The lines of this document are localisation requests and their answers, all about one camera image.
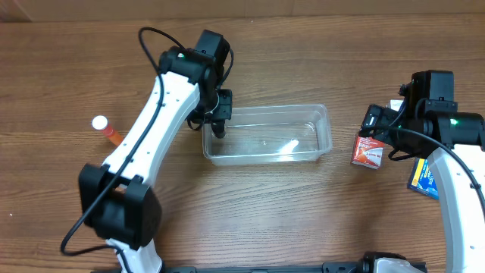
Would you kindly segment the white blue medicine box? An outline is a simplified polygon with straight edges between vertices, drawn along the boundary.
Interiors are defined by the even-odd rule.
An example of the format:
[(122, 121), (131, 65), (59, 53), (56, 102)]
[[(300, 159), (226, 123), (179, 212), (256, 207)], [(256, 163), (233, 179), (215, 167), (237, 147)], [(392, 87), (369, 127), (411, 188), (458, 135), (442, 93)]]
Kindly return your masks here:
[(390, 102), (389, 102), (389, 104), (388, 104), (388, 107), (391, 108), (394, 111), (399, 111), (399, 109), (402, 106), (402, 103), (403, 103), (402, 100), (399, 100), (399, 99), (391, 99)]

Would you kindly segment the red medicine box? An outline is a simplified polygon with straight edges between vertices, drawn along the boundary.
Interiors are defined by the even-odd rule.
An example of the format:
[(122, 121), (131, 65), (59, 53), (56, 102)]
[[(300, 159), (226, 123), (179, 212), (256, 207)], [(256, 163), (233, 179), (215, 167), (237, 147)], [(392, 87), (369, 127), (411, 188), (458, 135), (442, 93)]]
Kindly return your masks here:
[(351, 163), (367, 168), (378, 169), (381, 166), (384, 143), (372, 137), (355, 136)]

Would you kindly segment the blue yellow VapoDrops box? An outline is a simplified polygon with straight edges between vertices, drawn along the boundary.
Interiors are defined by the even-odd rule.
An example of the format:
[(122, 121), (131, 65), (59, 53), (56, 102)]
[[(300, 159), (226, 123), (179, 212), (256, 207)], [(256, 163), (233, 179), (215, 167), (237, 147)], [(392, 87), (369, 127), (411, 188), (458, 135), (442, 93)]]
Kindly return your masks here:
[(435, 200), (439, 199), (437, 186), (426, 159), (415, 159), (407, 188)]

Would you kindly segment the orange Redoxon tube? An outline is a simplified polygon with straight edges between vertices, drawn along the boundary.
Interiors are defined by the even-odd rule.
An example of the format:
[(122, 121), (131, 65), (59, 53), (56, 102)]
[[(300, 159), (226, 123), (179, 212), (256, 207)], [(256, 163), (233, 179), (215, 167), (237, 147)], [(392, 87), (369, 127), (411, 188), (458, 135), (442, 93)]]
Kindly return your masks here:
[(111, 126), (104, 115), (95, 116), (92, 119), (92, 127), (95, 130), (100, 131), (116, 146), (119, 146), (124, 140), (124, 138)]

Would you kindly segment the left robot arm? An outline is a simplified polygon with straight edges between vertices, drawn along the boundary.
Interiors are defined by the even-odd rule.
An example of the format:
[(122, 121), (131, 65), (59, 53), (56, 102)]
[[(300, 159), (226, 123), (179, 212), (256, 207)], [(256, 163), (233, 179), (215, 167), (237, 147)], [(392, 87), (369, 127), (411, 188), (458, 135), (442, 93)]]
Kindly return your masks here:
[(112, 249), (121, 272), (161, 272), (154, 236), (161, 205), (153, 190), (162, 160), (183, 123), (193, 130), (209, 125), (217, 138), (232, 115), (232, 92), (222, 85), (233, 57), (228, 41), (204, 30), (194, 48), (177, 42), (157, 61), (155, 85), (139, 117), (101, 166), (87, 164), (78, 178), (83, 214), (61, 243), (80, 225), (92, 228)]

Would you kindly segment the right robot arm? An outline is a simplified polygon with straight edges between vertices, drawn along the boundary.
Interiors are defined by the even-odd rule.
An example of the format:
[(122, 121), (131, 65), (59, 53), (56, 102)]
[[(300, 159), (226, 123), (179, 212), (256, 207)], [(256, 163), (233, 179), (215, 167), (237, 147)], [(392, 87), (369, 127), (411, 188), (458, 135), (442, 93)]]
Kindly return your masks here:
[(484, 119), (460, 112), (451, 71), (420, 71), (401, 86), (402, 107), (368, 107), (361, 137), (428, 162), (439, 194), (447, 272), (484, 270)]

